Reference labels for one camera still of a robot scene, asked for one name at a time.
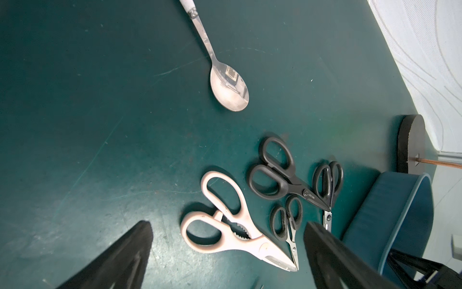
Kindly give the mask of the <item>pink kitchen scissors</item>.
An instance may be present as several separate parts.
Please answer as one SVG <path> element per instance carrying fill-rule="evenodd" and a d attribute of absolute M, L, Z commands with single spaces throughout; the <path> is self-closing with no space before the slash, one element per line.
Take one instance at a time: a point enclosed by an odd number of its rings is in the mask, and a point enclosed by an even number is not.
<path fill-rule="evenodd" d="M 208 182 L 213 178 L 220 178 L 229 183 L 237 193 L 240 201 L 240 210 L 233 214 L 229 208 L 208 189 Z M 185 242 L 191 249 L 202 254 L 213 254 L 227 250 L 241 250 L 252 254 L 259 260 L 288 272 L 298 270 L 296 264 L 276 245 L 263 234 L 254 224 L 243 191 L 229 176 L 209 171 L 201 179 L 201 189 L 204 196 L 212 202 L 217 209 L 213 215 L 201 211 L 193 211 L 185 215 L 180 231 Z M 192 241 L 187 229 L 195 221 L 206 223 L 221 232 L 220 239 L 210 245 L 202 245 Z"/>

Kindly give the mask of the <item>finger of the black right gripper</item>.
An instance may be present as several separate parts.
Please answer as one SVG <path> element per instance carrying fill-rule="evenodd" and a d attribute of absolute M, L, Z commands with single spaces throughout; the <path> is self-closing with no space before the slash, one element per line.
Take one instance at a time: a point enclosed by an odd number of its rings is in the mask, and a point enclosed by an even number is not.
<path fill-rule="evenodd" d="M 462 273 L 457 273 L 435 261 L 391 249 L 387 257 L 387 264 L 407 289 L 460 289 L 462 287 Z M 422 273 L 423 277 L 414 280 L 403 265 Z"/>

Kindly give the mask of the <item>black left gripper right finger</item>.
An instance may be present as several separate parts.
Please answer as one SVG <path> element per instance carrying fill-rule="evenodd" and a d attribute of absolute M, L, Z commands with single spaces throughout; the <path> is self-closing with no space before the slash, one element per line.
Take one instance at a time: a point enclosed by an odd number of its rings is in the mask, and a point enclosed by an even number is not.
<path fill-rule="evenodd" d="M 304 245 L 318 289 L 395 289 L 321 224 L 308 222 Z"/>

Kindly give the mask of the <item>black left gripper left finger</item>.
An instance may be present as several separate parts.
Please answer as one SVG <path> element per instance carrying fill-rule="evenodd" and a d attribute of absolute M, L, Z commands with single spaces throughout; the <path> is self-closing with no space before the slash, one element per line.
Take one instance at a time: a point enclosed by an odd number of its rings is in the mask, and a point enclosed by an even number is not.
<path fill-rule="evenodd" d="M 154 236 L 148 221 L 139 221 L 61 289 L 139 289 Z"/>

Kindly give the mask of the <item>large black handled scissors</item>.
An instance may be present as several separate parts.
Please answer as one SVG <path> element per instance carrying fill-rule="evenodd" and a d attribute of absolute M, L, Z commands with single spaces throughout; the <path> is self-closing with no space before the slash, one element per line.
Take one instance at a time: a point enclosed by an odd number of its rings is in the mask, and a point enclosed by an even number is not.
<path fill-rule="evenodd" d="M 278 144 L 286 155 L 288 161 L 287 167 L 282 167 L 279 165 L 273 158 L 267 153 L 267 147 L 270 143 Z M 288 194 L 293 194 L 301 196 L 304 200 L 310 202 L 314 206 L 330 212 L 332 209 L 329 208 L 327 201 L 323 200 L 318 192 L 315 189 L 310 189 L 307 184 L 305 184 L 301 179 L 296 176 L 296 166 L 294 158 L 285 144 L 284 141 L 277 137 L 267 137 L 260 145 L 260 154 L 262 164 L 254 166 L 248 178 L 248 185 L 251 190 L 266 200 L 278 200 L 285 197 Z M 277 183 L 277 190 L 272 193 L 263 193 L 259 191 L 253 181 L 253 177 L 256 173 L 262 172 L 264 175 L 272 179 Z"/>

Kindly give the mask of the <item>black scissors silver blades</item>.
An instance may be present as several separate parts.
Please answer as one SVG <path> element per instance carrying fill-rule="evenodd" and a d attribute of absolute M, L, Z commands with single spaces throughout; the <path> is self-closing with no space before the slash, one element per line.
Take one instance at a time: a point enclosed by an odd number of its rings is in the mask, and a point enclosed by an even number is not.
<path fill-rule="evenodd" d="M 337 161 L 321 164 L 316 168 L 313 177 L 313 189 L 324 204 L 322 226 L 332 231 L 332 209 L 344 185 L 344 170 Z"/>

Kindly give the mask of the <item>small black scissors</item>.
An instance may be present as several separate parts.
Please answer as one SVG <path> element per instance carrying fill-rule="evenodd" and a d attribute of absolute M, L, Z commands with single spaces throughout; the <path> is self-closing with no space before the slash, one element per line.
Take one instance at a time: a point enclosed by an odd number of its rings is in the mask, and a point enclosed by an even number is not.
<path fill-rule="evenodd" d="M 280 213 L 282 228 L 279 232 L 276 230 L 275 222 L 277 214 Z M 274 236 L 285 241 L 290 246 L 292 261 L 297 270 L 299 270 L 298 250 L 295 242 L 297 230 L 299 230 L 303 219 L 303 206 L 300 199 L 296 196 L 291 196 L 287 199 L 286 205 L 276 205 L 270 217 L 270 228 Z"/>

